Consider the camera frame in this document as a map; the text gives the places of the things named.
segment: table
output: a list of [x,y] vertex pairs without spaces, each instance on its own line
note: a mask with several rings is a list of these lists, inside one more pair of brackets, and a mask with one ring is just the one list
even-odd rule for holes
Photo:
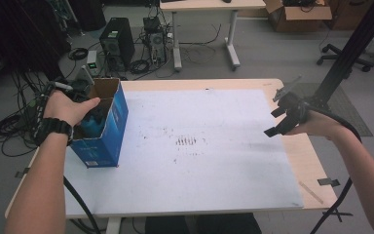
[[233,37],[235,34],[238,10],[260,9],[265,6],[263,0],[232,0],[231,3],[225,3],[222,0],[184,0],[161,3],[160,8],[164,12],[172,12],[174,69],[180,71],[182,68],[177,33],[179,17],[184,16],[187,19],[186,21],[196,21],[197,23],[203,24],[203,21],[208,21],[208,18],[203,19],[204,17],[212,18],[217,14],[223,15],[225,12],[230,12],[230,31],[228,38],[225,38],[225,40],[233,64],[232,69],[236,70],[236,68],[240,66],[240,62],[235,47],[233,46]]
[[[278,79],[225,79],[225,80],[155,80],[155,81],[128,81],[122,82],[124,91],[191,91],[191,90],[262,90],[266,101],[272,108],[276,107],[276,104],[272,101],[272,97],[275,95],[276,89],[282,87],[282,82]],[[318,156],[313,149],[309,138],[306,135],[298,136],[277,136],[280,137],[291,168],[295,174],[299,190],[302,194],[304,207],[300,208],[303,210],[311,209],[326,209],[329,208],[335,201],[336,195],[331,185],[320,186],[317,182],[319,178],[326,178],[326,174],[318,160]],[[69,178],[71,176],[71,167],[82,168],[84,164],[78,159],[78,157],[69,157],[65,165],[65,175]],[[101,174],[100,169],[89,169],[88,176],[97,176]],[[115,168],[107,169],[109,171],[116,170]],[[78,188],[82,188],[83,184],[88,186],[88,183],[84,178],[70,179],[71,183],[75,186],[80,193]],[[108,231],[107,233],[118,233],[120,228],[120,222],[122,216],[146,216],[146,215],[182,215],[182,214],[200,214],[200,211],[192,212],[172,212],[172,213],[151,213],[143,212],[142,208],[135,208],[133,211],[125,211],[121,214],[103,214],[99,215],[96,213],[97,207],[102,204],[102,201],[91,201],[88,206],[90,210],[98,216],[109,217]],[[245,210],[244,212],[257,212],[260,209],[254,208],[254,210]],[[67,218],[85,217],[84,212],[81,214],[72,214],[67,208]]]

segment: hand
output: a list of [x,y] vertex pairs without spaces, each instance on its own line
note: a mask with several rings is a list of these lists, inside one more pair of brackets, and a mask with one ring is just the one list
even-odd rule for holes
[[308,135],[323,136],[327,139],[333,139],[340,131],[346,130],[339,122],[323,114],[310,110],[308,121],[296,126],[287,136],[306,133]]
[[57,118],[74,127],[98,104],[99,97],[77,103],[63,92],[53,91],[45,107],[44,118]]

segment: black pole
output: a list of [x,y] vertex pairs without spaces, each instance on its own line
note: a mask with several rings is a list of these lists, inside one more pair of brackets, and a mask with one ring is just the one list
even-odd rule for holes
[[316,90],[312,97],[312,105],[324,107],[327,104],[342,80],[349,75],[355,61],[360,57],[360,54],[366,49],[373,37],[374,2],[342,50],[342,54],[333,63],[326,77]]

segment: black wristwatch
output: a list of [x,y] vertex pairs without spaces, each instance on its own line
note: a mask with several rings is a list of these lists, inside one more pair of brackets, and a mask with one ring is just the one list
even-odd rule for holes
[[66,145],[69,145],[72,142],[74,130],[63,120],[57,118],[44,118],[41,120],[34,133],[35,144],[37,146],[41,145],[50,133],[66,134],[68,136],[68,142]]

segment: desk leg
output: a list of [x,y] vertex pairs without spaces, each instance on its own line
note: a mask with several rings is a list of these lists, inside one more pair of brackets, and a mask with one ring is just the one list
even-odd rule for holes
[[180,45],[178,44],[178,35],[177,35],[177,12],[172,12],[172,54],[174,56],[174,69],[180,71],[182,68],[181,64],[181,54],[180,54]]
[[119,234],[121,227],[120,217],[110,217],[108,218],[107,231],[105,234]]
[[236,70],[236,68],[240,66],[238,55],[236,54],[235,47],[233,46],[233,37],[235,35],[237,18],[238,10],[232,11],[232,16],[230,18],[229,38],[225,38],[227,50],[229,51],[230,59],[232,60],[233,70]]

